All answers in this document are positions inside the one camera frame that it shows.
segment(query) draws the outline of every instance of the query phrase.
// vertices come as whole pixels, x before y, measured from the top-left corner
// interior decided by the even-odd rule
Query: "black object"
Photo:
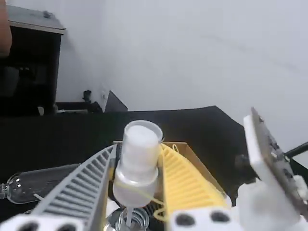
[[[224,214],[223,212],[213,212],[211,214],[211,219],[214,222],[228,222],[230,218],[228,215]]]
[[[298,147],[294,148],[294,149],[291,149],[290,151],[286,152],[285,155],[289,158],[292,158],[294,156],[297,156],[301,153],[304,153],[308,151],[308,142],[302,144],[302,145],[299,145]]]
[[[126,112],[128,108],[125,104],[112,92],[109,92],[105,112]]]
[[[86,103],[91,103],[91,91],[90,90],[85,90],[83,92],[83,97],[82,99],[86,102]]]
[[[239,172],[243,174],[245,179],[246,184],[255,182],[255,178],[259,178],[259,176],[256,174],[256,172],[252,169],[250,162],[249,162],[249,157],[248,155],[241,154],[237,155],[235,157],[235,167]]]
[[[195,224],[192,216],[188,214],[179,214],[176,218],[176,223],[179,226],[191,226]]]
[[[90,112],[90,113],[103,113],[102,108],[100,107],[100,105],[96,101],[94,103],[88,104],[87,109],[88,109],[88,112]]]

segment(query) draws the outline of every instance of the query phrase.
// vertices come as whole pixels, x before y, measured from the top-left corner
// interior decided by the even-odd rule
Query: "cable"
[[[308,142],[299,145],[298,147],[291,149],[290,151],[286,152],[285,155],[289,158],[293,158],[301,153],[308,151]]]

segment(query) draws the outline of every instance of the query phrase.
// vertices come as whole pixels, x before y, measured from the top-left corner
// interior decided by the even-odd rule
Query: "black cloth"
[[[236,155],[247,155],[244,128],[219,108],[211,106],[0,120],[0,180],[4,183],[18,171],[81,163],[113,141],[121,140],[125,125],[137,119],[156,123],[165,141],[187,142],[231,197],[249,177],[234,165]],[[33,203],[15,205],[0,200],[0,220],[33,206]]]

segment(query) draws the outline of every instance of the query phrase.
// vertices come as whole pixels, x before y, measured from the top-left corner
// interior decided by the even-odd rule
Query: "cardboard box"
[[[190,146],[185,142],[163,142],[163,144],[172,148],[172,145],[175,144],[179,150],[179,153],[188,159],[202,174],[202,176],[211,182],[220,192],[225,194],[223,188],[218,184],[216,179],[212,176],[212,174],[207,170],[205,165],[201,162],[198,156],[193,152]]]

